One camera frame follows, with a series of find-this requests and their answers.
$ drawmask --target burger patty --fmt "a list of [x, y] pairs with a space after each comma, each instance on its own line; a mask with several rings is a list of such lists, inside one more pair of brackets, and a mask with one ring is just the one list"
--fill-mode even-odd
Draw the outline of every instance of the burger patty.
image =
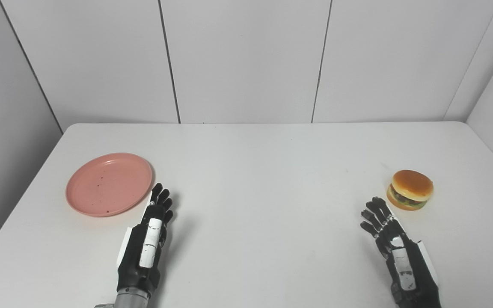
[[427, 202], [427, 201], [415, 201], [415, 200], [409, 199], [409, 198], [399, 194], [395, 190], [395, 187], [393, 187], [393, 185], [391, 185], [391, 192], [393, 193], [393, 197], [395, 197], [395, 199], [397, 199], [397, 201], [399, 201], [400, 203], [405, 203], [408, 205], [421, 205], [422, 203]]

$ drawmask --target panel seam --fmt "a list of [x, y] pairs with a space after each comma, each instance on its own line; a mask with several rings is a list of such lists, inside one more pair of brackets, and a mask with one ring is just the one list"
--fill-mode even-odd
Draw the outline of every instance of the panel seam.
[[317, 87], [315, 88], [315, 99], [313, 101], [313, 112], [311, 113], [311, 123], [315, 117], [315, 106], [317, 105], [317, 95], [319, 94], [319, 85], [321, 84], [321, 72], [323, 70], [324, 49], [327, 47], [328, 25], [330, 24], [330, 13], [332, 12], [332, 2], [328, 8], [327, 28], [324, 30], [323, 52], [321, 53], [321, 64], [319, 65], [319, 76], [317, 76]]
[[485, 37], [485, 35], [488, 31], [488, 28], [490, 27], [490, 24], [492, 23], [492, 21], [493, 21], [493, 14], [492, 14], [492, 17], [490, 18], [490, 21], [487, 24], [486, 29], [484, 29], [481, 40], [477, 44], [477, 47], [475, 48], [475, 51], [473, 52], [473, 55], [471, 56], [471, 60], [469, 60], [469, 64], [467, 65], [467, 68], [465, 69], [465, 72], [463, 73], [463, 76], [460, 80], [460, 84], [458, 84], [458, 86], [456, 88], [456, 92], [454, 92], [454, 95], [452, 96], [452, 99], [450, 100], [450, 103], [448, 104], [448, 108], [446, 108], [446, 111], [444, 112], [444, 115], [443, 115], [443, 118], [441, 119], [441, 121], [444, 121], [444, 119], [446, 118], [446, 115], [448, 114], [448, 111], [450, 110], [450, 107], [452, 106], [452, 102], [454, 102], [454, 99], [456, 98], [457, 92], [460, 90], [461, 84], [463, 83], [463, 80], [464, 80], [465, 76], [467, 75], [467, 72], [469, 72], [469, 69], [471, 68], [471, 63], [473, 63], [473, 59], [477, 55], [477, 51], [479, 50], [479, 47], [481, 46], [481, 43], [484, 40], [484, 37]]
[[182, 120], [180, 119], [180, 109], [178, 108], [178, 98], [176, 96], [176, 86], [174, 85], [174, 74], [172, 72], [172, 64], [170, 62], [169, 43], [168, 43], [168, 40], [166, 38], [165, 20], [163, 18], [163, 6], [161, 5], [161, 0], [157, 0], [157, 3], [159, 4], [159, 15], [161, 16], [161, 27], [163, 29], [163, 39], [165, 41], [166, 59], [168, 60], [168, 63], [169, 63], [170, 82], [172, 84], [172, 95], [174, 96], [174, 105], [176, 106], [176, 117], [178, 118], [178, 124], [181, 124]]
[[41, 94], [43, 95], [43, 99], [45, 99], [45, 102], [47, 103], [47, 106], [49, 107], [49, 111], [50, 111], [51, 115], [53, 115], [53, 119], [56, 122], [58, 129], [60, 130], [60, 134], [63, 134], [64, 132], [62, 130], [62, 127], [60, 126], [60, 123], [58, 122], [58, 119], [56, 118], [56, 115], [54, 114], [53, 108], [51, 107], [49, 100], [47, 99], [47, 95], [45, 95], [45, 91], [43, 90], [43, 87], [41, 86], [41, 82], [39, 82], [39, 78], [37, 77], [36, 72], [33, 70], [32, 63], [31, 63], [30, 59], [28, 58], [26, 51], [24, 50], [24, 46], [22, 45], [22, 42], [20, 41], [18, 34], [16, 33], [16, 30], [14, 29], [14, 26], [12, 25], [12, 23], [10, 21], [9, 14], [5, 10], [5, 6], [3, 6], [3, 3], [1, 2], [1, 0], [0, 0], [0, 6], [1, 6], [1, 9], [3, 10], [3, 13], [5, 14], [5, 18], [7, 19], [7, 22], [9, 23], [9, 26], [12, 30], [12, 33], [14, 34], [14, 37], [15, 37], [16, 41], [18, 42], [18, 45], [20, 46], [20, 50], [22, 50], [22, 54], [24, 55], [24, 58], [26, 58], [26, 62], [28, 63], [28, 66], [29, 66], [29, 68], [33, 74], [33, 78], [35, 78], [35, 80], [37, 82], [37, 86], [39, 86], [39, 90], [41, 91]]

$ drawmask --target white table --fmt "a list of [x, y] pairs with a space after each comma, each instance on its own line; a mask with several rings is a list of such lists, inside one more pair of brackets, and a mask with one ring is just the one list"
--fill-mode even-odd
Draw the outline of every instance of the white table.
[[131, 152], [170, 189], [157, 308], [392, 308], [391, 279], [360, 211], [392, 174], [435, 194], [395, 210], [422, 239], [445, 308], [493, 307], [493, 154], [465, 124], [78, 124], [0, 231], [0, 308], [113, 302], [116, 256], [143, 206], [92, 218], [66, 203], [92, 158]]

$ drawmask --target bottom bun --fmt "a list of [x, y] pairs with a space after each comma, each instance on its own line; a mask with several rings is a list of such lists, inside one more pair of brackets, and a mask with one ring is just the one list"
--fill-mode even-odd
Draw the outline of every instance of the bottom bun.
[[399, 209], [403, 209], [403, 210], [417, 210], [417, 209], [421, 209], [423, 207], [423, 205], [426, 204], [426, 203], [422, 203], [421, 205], [408, 205], [408, 204], [400, 203], [395, 198], [395, 196], [393, 195], [393, 193], [391, 192], [391, 185], [389, 185], [389, 188], [387, 189], [387, 198], [389, 199], [389, 201], [391, 203], [393, 203], [393, 205], [395, 205]]

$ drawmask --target robot finger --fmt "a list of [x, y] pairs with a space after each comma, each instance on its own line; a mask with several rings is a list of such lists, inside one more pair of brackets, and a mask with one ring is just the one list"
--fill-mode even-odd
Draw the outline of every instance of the robot finger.
[[360, 215], [364, 217], [364, 219], [368, 220], [372, 224], [372, 226], [374, 226], [376, 231], [380, 232], [382, 225], [380, 224], [378, 219], [376, 219], [376, 216], [374, 216], [372, 212], [368, 210], [363, 210], [362, 212], [360, 212]]
[[378, 235], [378, 231], [376, 231], [376, 229], [374, 228], [374, 226], [372, 226], [368, 222], [362, 222], [362, 223], [360, 223], [360, 227], [363, 230], [365, 230], [366, 232], [372, 234], [372, 236], [374, 236], [374, 237], [376, 237]]
[[366, 207], [371, 210], [372, 213], [376, 214], [376, 217], [382, 224], [387, 220], [385, 216], [383, 216], [381, 209], [373, 201], [368, 201]]
[[157, 201], [157, 196], [163, 190], [163, 184], [157, 183], [155, 187], [151, 190], [151, 201]]
[[389, 207], [387, 206], [387, 204], [382, 198], [373, 197], [372, 203], [374, 203], [374, 205], [380, 209], [380, 211], [383, 213], [383, 216], [385, 216], [386, 220], [389, 220], [389, 218], [393, 216], [393, 213], [391, 213], [391, 210], [389, 209]]
[[174, 213], [169, 210], [169, 211], [166, 211], [166, 214], [165, 214], [165, 218], [163, 219], [163, 225], [166, 227], [166, 225], [170, 222], [170, 220], [172, 219], [172, 216], [174, 215]]
[[161, 193], [159, 193], [159, 199], [157, 199], [157, 204], [163, 204], [166, 199], [169, 197], [170, 191], [168, 189], [163, 189]]
[[164, 207], [166, 210], [169, 210], [171, 206], [172, 206], [172, 199], [171, 199], [171, 198], [168, 198], [168, 199], [166, 199], [166, 200], [163, 202], [163, 207]]
[[389, 220], [386, 227], [387, 230], [389, 230], [389, 232], [391, 232], [392, 234], [398, 234], [405, 238], [408, 238], [406, 232], [404, 232], [403, 226], [401, 226], [401, 223], [399, 223], [397, 219]]
[[385, 234], [380, 232], [376, 238], [376, 246], [384, 258], [389, 258], [389, 255], [391, 254], [391, 244]]

